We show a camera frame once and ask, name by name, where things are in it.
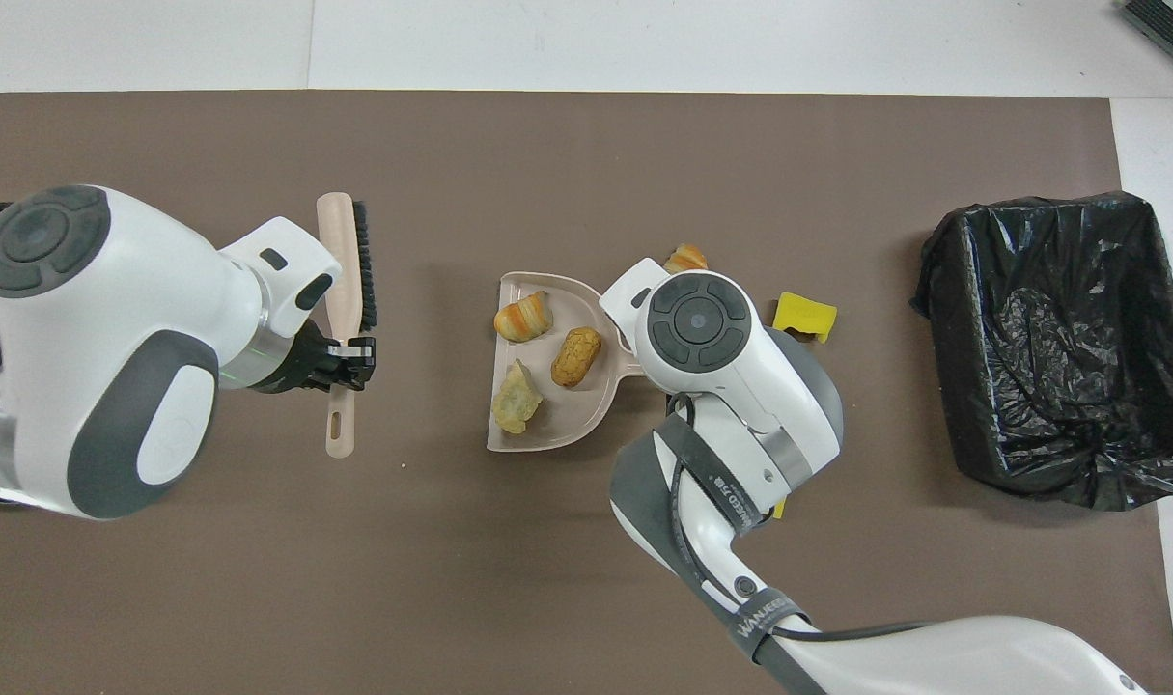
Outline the beige brush black bristles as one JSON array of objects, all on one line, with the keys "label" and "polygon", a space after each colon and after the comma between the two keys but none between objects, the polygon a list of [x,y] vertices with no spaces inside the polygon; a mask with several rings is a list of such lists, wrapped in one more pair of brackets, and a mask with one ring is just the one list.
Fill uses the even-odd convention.
[{"label": "beige brush black bristles", "polygon": [[[317,200],[317,215],[321,245],[343,268],[324,296],[330,338],[340,344],[350,338],[369,338],[361,330],[367,286],[360,238],[366,232],[358,224],[355,203],[347,193],[326,193]],[[344,365],[369,367],[369,375],[375,367],[352,366],[348,362]],[[327,392],[325,451],[335,459],[355,452],[355,392],[335,384]]]}]

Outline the pale bread chunk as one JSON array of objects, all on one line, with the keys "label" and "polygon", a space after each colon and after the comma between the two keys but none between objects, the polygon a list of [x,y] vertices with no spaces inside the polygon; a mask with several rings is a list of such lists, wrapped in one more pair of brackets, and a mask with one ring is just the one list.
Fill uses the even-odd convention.
[{"label": "pale bread chunk", "polygon": [[508,434],[523,434],[543,402],[528,366],[523,360],[513,360],[490,402],[493,421]]}]

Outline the brown table mat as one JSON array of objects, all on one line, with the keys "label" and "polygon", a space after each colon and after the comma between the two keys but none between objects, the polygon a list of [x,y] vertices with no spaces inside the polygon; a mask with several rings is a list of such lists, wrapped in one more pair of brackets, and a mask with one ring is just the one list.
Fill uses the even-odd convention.
[{"label": "brown table mat", "polygon": [[1120,188],[1101,97],[237,92],[0,94],[0,201],[111,185],[215,243],[323,193],[367,205],[379,358],[355,453],[325,398],[229,392],[201,460],[115,522],[0,507],[0,695],[780,695],[621,529],[590,436],[486,448],[499,277],[603,290],[696,243],[815,351],[843,453],[737,544],[825,629],[1028,616],[1173,691],[1150,506],[1094,512],[954,466],[920,250],[970,204]]}]

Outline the beige plastic dustpan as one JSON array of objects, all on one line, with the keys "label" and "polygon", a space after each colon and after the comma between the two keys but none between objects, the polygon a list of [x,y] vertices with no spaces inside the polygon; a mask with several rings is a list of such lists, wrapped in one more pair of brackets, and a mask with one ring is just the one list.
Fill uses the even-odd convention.
[{"label": "beige plastic dustpan", "polygon": [[[623,378],[644,375],[621,330],[601,308],[601,292],[586,283],[560,274],[511,271],[499,278],[499,308],[518,302],[530,293],[545,293],[552,326],[545,335],[524,343],[494,339],[490,392],[496,393],[513,360],[521,360],[533,386],[543,394],[527,431],[511,434],[488,414],[490,452],[545,452],[585,438],[603,421]],[[561,387],[550,369],[561,344],[574,328],[592,328],[601,333],[601,352],[576,387]]]}]

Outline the brown bread roll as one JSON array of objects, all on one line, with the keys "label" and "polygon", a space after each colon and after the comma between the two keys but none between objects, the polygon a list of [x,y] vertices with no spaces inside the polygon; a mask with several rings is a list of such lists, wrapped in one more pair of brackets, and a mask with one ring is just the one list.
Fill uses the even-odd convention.
[{"label": "brown bread roll", "polygon": [[552,360],[552,382],[561,387],[576,387],[589,375],[601,350],[602,335],[598,330],[590,326],[572,328]]}]

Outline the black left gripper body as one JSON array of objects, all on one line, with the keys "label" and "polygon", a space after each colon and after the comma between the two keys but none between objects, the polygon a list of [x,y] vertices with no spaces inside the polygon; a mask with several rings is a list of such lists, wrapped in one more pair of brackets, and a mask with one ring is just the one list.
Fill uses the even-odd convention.
[{"label": "black left gripper body", "polygon": [[285,359],[271,375],[255,383],[255,391],[282,393],[303,387],[326,393],[338,382],[339,366],[343,364],[343,359],[331,349],[341,346],[340,342],[323,335],[316,320],[304,320],[293,336]]}]

